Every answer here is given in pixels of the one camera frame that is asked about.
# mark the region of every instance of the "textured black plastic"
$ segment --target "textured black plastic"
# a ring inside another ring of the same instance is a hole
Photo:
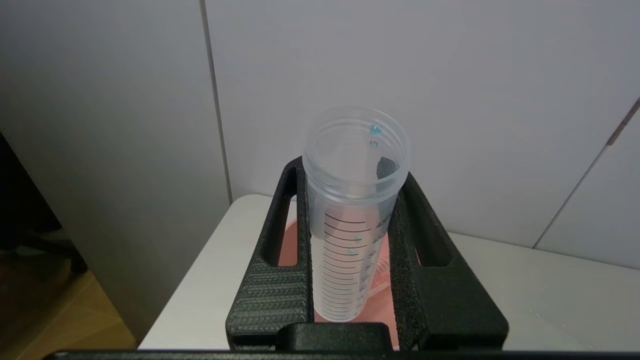
[[[507,320],[410,173],[399,193],[388,238],[401,350],[502,347],[509,331]]]
[[[392,352],[383,323],[294,323],[278,333],[277,351]]]
[[[403,351],[403,352],[60,352],[47,360],[565,360],[638,359],[624,352],[509,352],[509,351]]]
[[[379,176],[393,171],[395,164],[389,161],[383,158],[378,163]],[[233,350],[274,350],[280,329],[293,323],[313,322],[305,187],[305,173],[298,158],[282,172],[227,317],[227,338]],[[294,194],[298,199],[298,264],[277,267],[289,200]],[[502,347],[509,330],[506,319],[462,258],[410,173],[399,192],[388,238],[401,350]]]
[[[297,195],[298,264],[278,267],[287,212]],[[282,172],[271,207],[244,279],[226,321],[232,350],[273,350],[277,332],[298,322],[314,321],[311,294],[310,233],[302,159]]]

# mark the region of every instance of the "blue water droplet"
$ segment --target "blue water droplet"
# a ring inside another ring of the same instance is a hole
[[[382,129],[376,124],[371,124],[371,127],[369,127],[369,132],[375,137],[380,137],[382,135]]]

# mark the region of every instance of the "black 3d-printed stand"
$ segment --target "black 3d-printed stand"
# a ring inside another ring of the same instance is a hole
[[[297,195],[298,263],[278,267],[290,199]],[[391,289],[401,350],[501,348],[508,324],[409,173],[388,228]],[[234,350],[355,350],[384,345],[383,324],[314,323],[310,233],[301,158],[282,172],[227,317]]]

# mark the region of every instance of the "white wall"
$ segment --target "white wall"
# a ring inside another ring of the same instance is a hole
[[[536,249],[640,270],[640,115],[585,176]]]
[[[1,127],[141,339],[228,208],[198,1],[0,4]]]
[[[448,230],[533,246],[640,92],[637,1],[207,1],[232,193],[271,194],[310,119],[407,128]]]

